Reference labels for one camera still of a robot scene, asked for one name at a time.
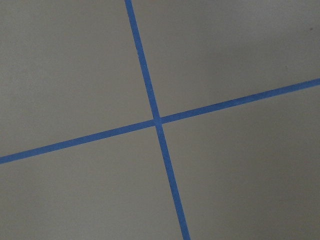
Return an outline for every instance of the gray floor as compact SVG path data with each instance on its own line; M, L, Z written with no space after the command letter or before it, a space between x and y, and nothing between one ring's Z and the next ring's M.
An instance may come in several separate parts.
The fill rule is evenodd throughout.
M320 77L320 1L133 0L160 115ZM0 157L153 118L121 0L0 1ZM192 240L320 239L320 86L163 125ZM182 240L154 127L0 165L0 239Z

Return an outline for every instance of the blue line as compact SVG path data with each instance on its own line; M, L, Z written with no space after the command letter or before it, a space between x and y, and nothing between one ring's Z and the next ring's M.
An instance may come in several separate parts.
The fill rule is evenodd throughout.
M9 162L20 160L20 159L25 159L25 158L33 157L36 155L57 151L60 149L70 148L76 145L86 144L89 142L110 138L116 135L126 134L129 132L153 127L154 125L155 123L153 120L143 121L143 122L131 124L128 126L122 126L122 127L118 127L111 130L107 130L107 131L103 131L103 132L99 132L99 133L95 133L87 136L82 136L75 139L62 141L62 142L38 147L38 148L27 150L27 151L18 152L18 153L7 155L7 156L1 156L0 164L9 163Z
M161 118L161 121L162 121L162 124L166 124L166 123L174 122L177 120L194 117L201 114L207 114L207 113L215 112L218 110L227 109L234 106L247 104L247 103L255 102L258 100L267 99L267 98L275 97L278 95L287 94L287 93L291 93L291 92L295 92L298 90L307 89L307 88L311 88L319 85L320 85L320 78L317 78L314 80L305 81L298 84L276 88L274 90L264 91L257 94L244 96L237 99L212 104L209 106L203 106L196 109L164 116Z
M141 66L142 76L143 76L146 92L148 95L148 99L149 99L149 103L150 103L150 107L151 107L151 111L154 119L156 133L158 136L158 140L159 140L159 144L162 152L165 170L169 180L171 194L172 194L176 214L179 220L182 237L184 240L190 240L189 230L188 230L183 206L181 203L178 186L177 186L177 182L174 174L174 169L171 163L169 150L168 150L168 146L165 138L165 133L162 127L162 122L161 122L161 118L160 118L160 114L159 114L159 110L156 102L156 96L152 86L148 65L147 65L144 49L142 46L139 29L138 29L138 25L137 25L131 0L125 0L125 6L128 13L129 21L130 21L134 44L136 47L136 51L137 51L140 66Z

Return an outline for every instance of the floor tile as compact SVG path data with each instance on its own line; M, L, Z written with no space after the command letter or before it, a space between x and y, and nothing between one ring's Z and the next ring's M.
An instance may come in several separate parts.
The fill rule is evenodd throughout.
M0 165L0 239L182 239L156 130Z
M164 125L191 239L319 239L320 87Z
M0 156L152 118L125 3L4 1Z
M134 0L161 116L320 77L320 1Z

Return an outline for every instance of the tiled floor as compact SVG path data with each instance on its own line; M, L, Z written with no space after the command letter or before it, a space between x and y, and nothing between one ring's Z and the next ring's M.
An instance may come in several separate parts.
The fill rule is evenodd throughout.
M0 3L0 239L320 239L320 2L132 4L154 91L130 0Z

